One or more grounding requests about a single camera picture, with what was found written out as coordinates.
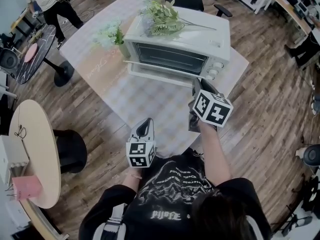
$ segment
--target person wearing black t-shirt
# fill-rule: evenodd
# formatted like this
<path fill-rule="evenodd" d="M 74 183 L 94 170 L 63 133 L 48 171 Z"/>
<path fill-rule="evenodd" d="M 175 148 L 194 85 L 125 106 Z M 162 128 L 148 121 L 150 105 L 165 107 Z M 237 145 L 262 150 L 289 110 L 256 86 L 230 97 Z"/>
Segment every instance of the person wearing black t-shirt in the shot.
<path fill-rule="evenodd" d="M 85 216 L 79 239 L 92 240 L 113 207 L 125 203 L 126 240 L 269 240 L 253 184 L 232 178 L 215 128 L 198 125 L 204 162 L 188 148 L 182 155 L 155 157 L 143 171 L 130 168 L 124 182 L 105 190 Z"/>

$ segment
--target wooden floor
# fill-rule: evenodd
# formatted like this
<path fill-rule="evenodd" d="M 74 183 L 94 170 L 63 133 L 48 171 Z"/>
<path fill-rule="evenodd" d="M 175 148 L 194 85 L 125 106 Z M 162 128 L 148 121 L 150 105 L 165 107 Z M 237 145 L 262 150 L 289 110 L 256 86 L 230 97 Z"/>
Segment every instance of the wooden floor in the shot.
<path fill-rule="evenodd" d="M 98 13 L 114 1 L 72 0 L 72 5 L 79 15 L 90 9 L 81 16 L 85 20 L 92 10 Z M 204 3 L 205 12 L 217 13 L 213 1 Z M 218 3 L 233 14 L 229 19 L 232 47 L 250 62 L 230 95 L 234 110 L 226 126 L 219 130 L 222 147 L 233 175 L 253 182 L 268 221 L 276 223 L 288 214 L 286 205 L 295 200 L 291 189 L 299 186 L 301 174 L 311 174 L 295 157 L 296 149 L 302 147 L 301 136 L 308 142 L 311 133 L 312 90 L 307 83 L 310 68 L 300 73 L 304 80 L 294 59 L 283 49 L 284 44 L 292 44 L 298 32 L 293 22 L 286 24 L 271 9 L 255 15 L 237 0 Z M 76 29 L 67 23 L 63 31 L 69 38 Z M 56 45 L 55 42 L 48 58 L 59 64 L 64 59 Z M 48 210 L 57 227 L 74 240 L 83 217 L 102 192 L 122 180 L 128 167 L 125 142 L 130 129 L 76 72 L 71 82 L 61 88 L 54 85 L 53 79 L 53 69 L 43 63 L 29 82 L 18 85 L 11 80 L 9 87 L 19 97 L 17 104 L 26 99 L 37 101 L 54 129 L 75 130 L 86 143 L 85 169 L 62 175 L 60 199 Z M 312 143 L 318 141 L 319 122 L 316 117 Z"/>

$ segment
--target pink plate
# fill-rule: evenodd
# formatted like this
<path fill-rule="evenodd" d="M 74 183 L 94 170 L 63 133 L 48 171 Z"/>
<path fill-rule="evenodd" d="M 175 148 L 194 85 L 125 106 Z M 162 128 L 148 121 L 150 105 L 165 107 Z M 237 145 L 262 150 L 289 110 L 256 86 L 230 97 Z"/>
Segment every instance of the pink plate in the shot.
<path fill-rule="evenodd" d="M 34 43 L 33 45 L 30 46 L 29 50 L 26 52 L 24 56 L 24 62 L 29 62 L 32 60 L 32 58 L 35 56 L 36 52 L 38 49 L 38 45 Z"/>

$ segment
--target pink box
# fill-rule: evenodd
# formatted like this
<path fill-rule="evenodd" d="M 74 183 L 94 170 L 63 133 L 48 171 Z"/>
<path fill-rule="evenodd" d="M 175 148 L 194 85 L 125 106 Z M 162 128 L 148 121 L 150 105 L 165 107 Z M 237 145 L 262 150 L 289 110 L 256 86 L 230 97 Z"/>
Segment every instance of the pink box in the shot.
<path fill-rule="evenodd" d="M 14 194 L 18 201 L 38 197 L 42 190 L 42 185 L 36 175 L 14 177 L 12 182 Z"/>

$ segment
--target bracelet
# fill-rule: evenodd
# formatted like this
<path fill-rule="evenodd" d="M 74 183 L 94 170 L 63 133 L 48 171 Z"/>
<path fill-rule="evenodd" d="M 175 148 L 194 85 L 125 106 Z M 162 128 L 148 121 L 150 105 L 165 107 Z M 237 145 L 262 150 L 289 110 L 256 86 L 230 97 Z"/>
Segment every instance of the bracelet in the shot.
<path fill-rule="evenodd" d="M 131 174 L 131 173 L 126 173 L 125 175 L 130 175 L 131 177 L 134 177 L 138 180 L 142 180 L 142 177 L 141 176 L 137 176 L 137 175 L 134 175 L 134 174 Z"/>

